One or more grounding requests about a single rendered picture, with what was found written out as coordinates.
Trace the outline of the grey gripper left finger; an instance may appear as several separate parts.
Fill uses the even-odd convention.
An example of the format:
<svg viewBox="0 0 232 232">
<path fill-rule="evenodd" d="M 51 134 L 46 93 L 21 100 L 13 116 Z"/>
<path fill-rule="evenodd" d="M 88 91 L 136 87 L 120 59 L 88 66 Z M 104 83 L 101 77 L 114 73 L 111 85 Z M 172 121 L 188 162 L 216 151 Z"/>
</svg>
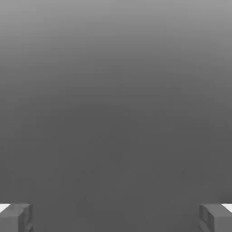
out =
<svg viewBox="0 0 232 232">
<path fill-rule="evenodd" d="M 34 232 L 33 205 L 0 203 L 0 232 Z"/>
</svg>

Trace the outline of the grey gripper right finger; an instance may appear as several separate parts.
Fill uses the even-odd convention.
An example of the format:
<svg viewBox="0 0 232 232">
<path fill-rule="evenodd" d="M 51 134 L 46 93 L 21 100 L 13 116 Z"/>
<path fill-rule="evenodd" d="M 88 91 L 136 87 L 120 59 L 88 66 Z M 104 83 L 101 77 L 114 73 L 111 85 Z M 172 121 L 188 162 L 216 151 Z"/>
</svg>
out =
<svg viewBox="0 0 232 232">
<path fill-rule="evenodd" d="M 199 232 L 232 232 L 232 203 L 199 205 Z"/>
</svg>

